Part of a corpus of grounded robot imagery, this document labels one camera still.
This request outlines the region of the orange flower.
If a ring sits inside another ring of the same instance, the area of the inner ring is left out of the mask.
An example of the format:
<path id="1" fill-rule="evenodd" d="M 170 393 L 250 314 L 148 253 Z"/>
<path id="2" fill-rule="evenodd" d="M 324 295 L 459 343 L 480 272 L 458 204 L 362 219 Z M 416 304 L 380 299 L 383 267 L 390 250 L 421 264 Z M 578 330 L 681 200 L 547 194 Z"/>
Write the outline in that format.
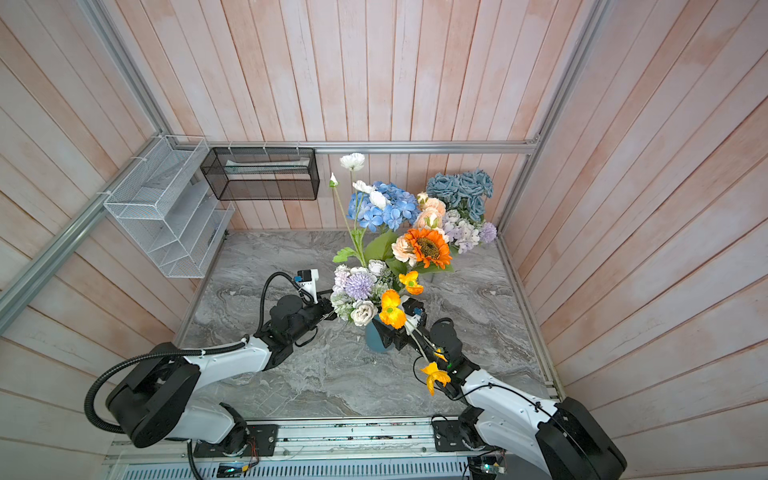
<path id="1" fill-rule="evenodd" d="M 451 248 L 438 229 L 409 229 L 398 235 L 388 231 L 368 243 L 367 260 L 380 260 L 396 275 L 453 271 Z"/>

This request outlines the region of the teal blue rose bouquet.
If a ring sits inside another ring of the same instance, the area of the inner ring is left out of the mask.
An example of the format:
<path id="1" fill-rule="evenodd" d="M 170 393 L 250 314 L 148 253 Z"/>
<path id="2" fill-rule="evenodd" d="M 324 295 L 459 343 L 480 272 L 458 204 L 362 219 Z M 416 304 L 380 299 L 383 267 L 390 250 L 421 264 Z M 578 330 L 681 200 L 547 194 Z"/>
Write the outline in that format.
<path id="1" fill-rule="evenodd" d="M 485 202 L 493 197 L 491 177 L 484 170 L 446 175 L 438 173 L 427 182 L 426 193 L 441 200 L 448 210 L 478 223 L 485 220 Z"/>

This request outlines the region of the pink white hydrangea bouquet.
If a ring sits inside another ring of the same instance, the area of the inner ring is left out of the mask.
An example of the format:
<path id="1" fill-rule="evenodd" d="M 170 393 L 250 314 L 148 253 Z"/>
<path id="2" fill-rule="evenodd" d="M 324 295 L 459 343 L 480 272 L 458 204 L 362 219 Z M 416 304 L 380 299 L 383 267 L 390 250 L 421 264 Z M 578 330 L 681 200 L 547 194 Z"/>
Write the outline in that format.
<path id="1" fill-rule="evenodd" d="M 480 244 L 493 242 L 497 228 L 490 222 L 472 222 L 458 210 L 448 210 L 443 216 L 442 230 L 449 246 L 458 254 L 464 254 Z"/>

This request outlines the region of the teal ceramic vase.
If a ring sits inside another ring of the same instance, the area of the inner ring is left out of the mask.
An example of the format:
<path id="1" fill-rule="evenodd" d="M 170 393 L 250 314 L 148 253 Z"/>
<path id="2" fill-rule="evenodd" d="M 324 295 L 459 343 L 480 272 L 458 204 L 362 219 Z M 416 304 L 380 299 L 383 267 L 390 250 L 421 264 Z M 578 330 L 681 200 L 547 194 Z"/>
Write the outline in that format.
<path id="1" fill-rule="evenodd" d="M 388 347 L 385 347 L 380 334 L 376 328 L 379 323 L 378 320 L 372 320 L 365 327 L 365 341 L 368 348 L 375 353 L 386 353 Z"/>

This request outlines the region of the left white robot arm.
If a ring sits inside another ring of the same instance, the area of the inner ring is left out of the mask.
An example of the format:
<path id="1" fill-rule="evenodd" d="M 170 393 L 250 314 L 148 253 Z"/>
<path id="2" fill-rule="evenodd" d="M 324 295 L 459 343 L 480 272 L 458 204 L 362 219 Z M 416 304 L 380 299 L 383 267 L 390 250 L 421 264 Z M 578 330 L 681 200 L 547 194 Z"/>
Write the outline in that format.
<path id="1" fill-rule="evenodd" d="M 86 395 L 86 416 L 99 429 L 127 435 L 137 448 L 171 439 L 205 442 L 227 456 L 239 455 L 250 437 L 243 416 L 225 402 L 208 407 L 190 399 L 209 384 L 279 366 L 301 337 L 334 317 L 327 298 L 307 304 L 287 295 L 270 309 L 262 331 L 236 343 L 208 350 L 160 344 L 102 374 Z"/>

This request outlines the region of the peach rose stem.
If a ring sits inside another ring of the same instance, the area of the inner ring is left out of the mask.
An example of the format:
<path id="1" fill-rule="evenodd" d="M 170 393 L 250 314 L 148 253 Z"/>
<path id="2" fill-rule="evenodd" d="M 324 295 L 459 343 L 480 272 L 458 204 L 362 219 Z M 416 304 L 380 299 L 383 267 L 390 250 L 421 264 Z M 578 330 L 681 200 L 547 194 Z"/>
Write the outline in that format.
<path id="1" fill-rule="evenodd" d="M 446 213 L 446 205 L 438 198 L 429 197 L 426 192 L 421 192 L 417 195 L 419 207 L 422 211 L 432 209 L 437 211 L 440 217 Z"/>

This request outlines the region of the white flower stem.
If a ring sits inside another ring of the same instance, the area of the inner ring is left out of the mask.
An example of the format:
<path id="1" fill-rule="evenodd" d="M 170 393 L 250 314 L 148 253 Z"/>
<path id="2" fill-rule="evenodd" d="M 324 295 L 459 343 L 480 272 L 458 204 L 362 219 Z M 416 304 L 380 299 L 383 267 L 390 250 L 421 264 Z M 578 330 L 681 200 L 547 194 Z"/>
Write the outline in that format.
<path id="1" fill-rule="evenodd" d="M 350 257 L 357 258 L 363 267 L 368 265 L 365 256 L 364 235 L 367 231 L 376 233 L 386 227 L 384 213 L 390 202 L 375 186 L 357 179 L 356 173 L 365 166 L 366 158 L 362 153 L 351 153 L 340 158 L 341 167 L 350 173 L 352 194 L 344 203 L 338 192 L 339 182 L 331 174 L 329 187 L 343 215 L 344 225 L 352 241 L 351 248 L 342 249 L 335 257 L 335 262 L 345 262 Z"/>

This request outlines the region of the blue hydrangea mixed bouquet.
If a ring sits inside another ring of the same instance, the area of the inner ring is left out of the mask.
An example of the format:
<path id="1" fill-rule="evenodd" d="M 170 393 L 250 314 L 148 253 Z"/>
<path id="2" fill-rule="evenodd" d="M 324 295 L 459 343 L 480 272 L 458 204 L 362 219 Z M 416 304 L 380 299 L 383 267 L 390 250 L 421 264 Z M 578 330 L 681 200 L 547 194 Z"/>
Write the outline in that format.
<path id="1" fill-rule="evenodd" d="M 347 217 L 359 228 L 374 233 L 396 231 L 402 225 L 414 224 L 420 208 L 416 197 L 392 183 L 377 181 L 368 185 L 361 180 L 352 184 Z"/>

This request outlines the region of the yellow orange flower stem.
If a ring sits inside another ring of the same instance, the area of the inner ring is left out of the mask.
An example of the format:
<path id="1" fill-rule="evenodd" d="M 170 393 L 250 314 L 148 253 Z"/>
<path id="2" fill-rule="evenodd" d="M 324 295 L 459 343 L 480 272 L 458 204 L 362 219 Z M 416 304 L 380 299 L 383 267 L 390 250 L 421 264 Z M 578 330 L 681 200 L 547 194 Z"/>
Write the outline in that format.
<path id="1" fill-rule="evenodd" d="M 419 283 L 416 271 L 400 274 L 399 282 L 406 288 L 407 297 L 418 296 L 424 291 L 424 287 Z M 403 327 L 406 323 L 406 314 L 402 309 L 402 304 L 407 297 L 401 297 L 395 290 L 387 290 L 381 297 L 380 321 L 394 328 Z M 425 385 L 430 395 L 434 396 L 437 384 L 446 387 L 451 382 L 449 374 L 437 363 L 438 360 L 446 362 L 447 359 L 443 351 L 427 339 L 425 333 L 415 330 L 411 335 L 417 343 L 420 357 L 427 362 L 422 372 L 426 376 Z"/>

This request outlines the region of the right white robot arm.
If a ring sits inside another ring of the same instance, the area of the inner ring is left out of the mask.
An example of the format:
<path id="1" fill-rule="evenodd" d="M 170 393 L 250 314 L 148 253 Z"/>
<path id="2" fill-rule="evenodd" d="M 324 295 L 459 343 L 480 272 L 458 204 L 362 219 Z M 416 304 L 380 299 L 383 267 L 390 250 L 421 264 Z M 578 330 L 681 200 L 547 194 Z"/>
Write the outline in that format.
<path id="1" fill-rule="evenodd" d="M 502 382 L 464 355 L 452 320 L 426 329 L 416 319 L 400 329 L 373 325 L 384 346 L 410 346 L 427 362 L 422 376 L 430 393 L 465 405 L 456 421 L 463 449 L 515 455 L 551 479 L 618 479 L 625 472 L 625 456 L 582 403 Z"/>

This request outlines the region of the pale peach rose spray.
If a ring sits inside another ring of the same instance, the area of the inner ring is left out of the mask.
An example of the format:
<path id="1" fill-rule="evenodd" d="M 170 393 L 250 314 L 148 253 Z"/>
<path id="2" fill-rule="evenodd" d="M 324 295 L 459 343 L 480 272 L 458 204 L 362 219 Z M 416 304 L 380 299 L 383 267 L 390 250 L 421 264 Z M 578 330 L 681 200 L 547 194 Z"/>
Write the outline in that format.
<path id="1" fill-rule="evenodd" d="M 413 268 L 447 269 L 452 256 L 442 219 L 435 210 L 422 211 L 416 224 L 392 244 L 394 258 Z"/>

